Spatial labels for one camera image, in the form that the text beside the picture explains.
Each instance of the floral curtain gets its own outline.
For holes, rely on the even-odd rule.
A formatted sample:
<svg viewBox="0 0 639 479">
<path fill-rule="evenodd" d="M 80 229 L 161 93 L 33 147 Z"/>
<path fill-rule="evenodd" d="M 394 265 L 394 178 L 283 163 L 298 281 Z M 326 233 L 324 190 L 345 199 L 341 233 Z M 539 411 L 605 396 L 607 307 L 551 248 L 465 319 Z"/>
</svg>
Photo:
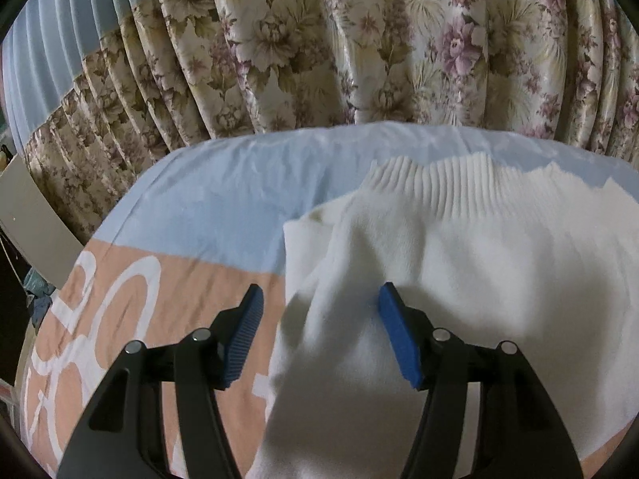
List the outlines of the floral curtain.
<svg viewBox="0 0 639 479">
<path fill-rule="evenodd" d="M 614 0 L 143 0 L 25 156 L 87 241 L 172 150 L 381 120 L 517 131 L 639 165 L 639 36 Z"/>
</svg>

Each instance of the bedsheet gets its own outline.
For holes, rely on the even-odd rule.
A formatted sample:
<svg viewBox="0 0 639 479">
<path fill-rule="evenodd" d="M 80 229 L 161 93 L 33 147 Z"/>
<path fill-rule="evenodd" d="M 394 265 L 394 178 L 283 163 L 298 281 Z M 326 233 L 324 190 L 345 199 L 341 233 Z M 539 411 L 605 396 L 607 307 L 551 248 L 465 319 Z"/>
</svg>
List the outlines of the bedsheet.
<svg viewBox="0 0 639 479">
<path fill-rule="evenodd" d="M 639 174 L 622 160 L 467 127 L 377 123 L 177 150 L 105 219 L 47 313 L 23 387 L 27 447 L 55 475 L 84 405 L 128 340 L 149 347 L 177 342 L 235 306 L 255 282 L 265 297 L 260 329 L 242 377 L 216 393 L 246 473 L 264 432 L 268 362 L 285 308 L 283 223 L 355 190 L 374 161 L 408 155 L 429 164 L 475 152 L 524 171 L 555 161 L 590 186 L 613 178 L 639 199 Z M 164 384 L 163 392 L 171 471 L 186 477 L 175 390 Z M 590 458 L 580 454 L 584 467 L 596 469 L 614 445 Z"/>
</svg>

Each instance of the ribbed hem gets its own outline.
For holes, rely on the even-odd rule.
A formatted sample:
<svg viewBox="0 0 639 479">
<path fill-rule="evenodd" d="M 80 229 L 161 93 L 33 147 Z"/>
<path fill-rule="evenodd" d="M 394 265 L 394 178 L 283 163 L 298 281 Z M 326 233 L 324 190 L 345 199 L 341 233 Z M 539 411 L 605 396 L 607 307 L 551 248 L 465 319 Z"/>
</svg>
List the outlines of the ribbed hem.
<svg viewBox="0 0 639 479">
<path fill-rule="evenodd" d="M 439 219 L 498 214 L 547 221 L 562 204 L 548 179 L 552 167 L 522 173 L 496 164 L 486 153 L 447 158 L 423 167 L 405 156 L 373 168 L 363 189 L 400 193 Z"/>
</svg>

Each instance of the folded fabric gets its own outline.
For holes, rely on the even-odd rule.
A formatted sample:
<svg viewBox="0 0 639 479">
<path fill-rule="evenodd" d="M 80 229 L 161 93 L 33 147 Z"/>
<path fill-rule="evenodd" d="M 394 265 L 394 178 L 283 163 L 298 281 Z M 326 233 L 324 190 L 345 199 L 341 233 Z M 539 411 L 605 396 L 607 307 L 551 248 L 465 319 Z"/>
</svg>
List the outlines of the folded fabric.
<svg viewBox="0 0 639 479">
<path fill-rule="evenodd" d="M 470 344 L 517 342 L 590 455 L 639 409 L 638 226 L 612 180 L 484 154 L 391 160 L 289 222 L 288 305 L 248 477 L 399 477 L 426 393 L 401 377 L 376 311 L 386 281 Z"/>
</svg>

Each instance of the white furniture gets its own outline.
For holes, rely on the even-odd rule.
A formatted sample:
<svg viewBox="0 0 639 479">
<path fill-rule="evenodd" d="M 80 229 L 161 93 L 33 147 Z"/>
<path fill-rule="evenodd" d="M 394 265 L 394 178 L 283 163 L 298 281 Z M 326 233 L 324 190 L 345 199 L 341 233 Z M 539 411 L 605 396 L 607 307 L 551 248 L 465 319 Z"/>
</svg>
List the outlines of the white furniture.
<svg viewBox="0 0 639 479">
<path fill-rule="evenodd" d="M 60 289 L 82 244 L 40 193 L 20 156 L 0 174 L 0 226 L 24 259 Z"/>
</svg>

